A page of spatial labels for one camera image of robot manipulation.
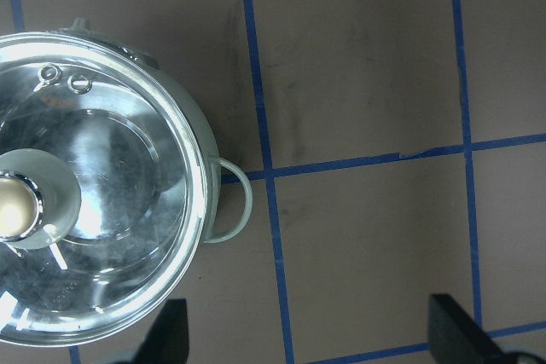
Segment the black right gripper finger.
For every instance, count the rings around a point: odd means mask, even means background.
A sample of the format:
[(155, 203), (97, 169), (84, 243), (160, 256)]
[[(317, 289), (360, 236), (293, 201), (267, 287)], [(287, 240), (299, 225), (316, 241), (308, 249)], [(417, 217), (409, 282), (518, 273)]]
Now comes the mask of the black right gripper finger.
[(502, 350), (449, 294), (428, 299), (427, 343), (436, 363), (504, 363)]

